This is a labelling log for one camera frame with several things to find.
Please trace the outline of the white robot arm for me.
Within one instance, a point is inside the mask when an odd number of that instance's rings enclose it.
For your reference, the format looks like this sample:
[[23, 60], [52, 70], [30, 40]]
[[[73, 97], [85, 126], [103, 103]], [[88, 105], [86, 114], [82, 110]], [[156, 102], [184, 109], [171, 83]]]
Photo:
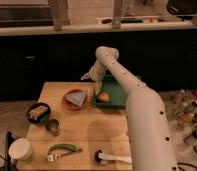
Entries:
[[81, 79], [102, 81], [109, 70], [127, 95], [126, 117], [134, 171], [178, 171], [165, 105], [160, 95], [118, 62], [116, 48], [100, 46]]

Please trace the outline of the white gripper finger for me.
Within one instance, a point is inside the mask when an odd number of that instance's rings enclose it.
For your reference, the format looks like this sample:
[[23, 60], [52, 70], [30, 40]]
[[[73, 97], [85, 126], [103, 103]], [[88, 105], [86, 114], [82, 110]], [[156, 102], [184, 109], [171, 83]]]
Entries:
[[101, 92], [102, 81], [94, 83], [94, 94], [97, 96]]

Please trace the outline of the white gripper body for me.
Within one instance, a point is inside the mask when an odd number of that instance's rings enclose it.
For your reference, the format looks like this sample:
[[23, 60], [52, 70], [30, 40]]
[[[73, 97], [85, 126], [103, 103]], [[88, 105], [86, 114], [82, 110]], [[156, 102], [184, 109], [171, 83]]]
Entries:
[[94, 68], [91, 68], [87, 73], [85, 73], [82, 77], [82, 80], [91, 79], [94, 82], [100, 82], [103, 79], [103, 74]]

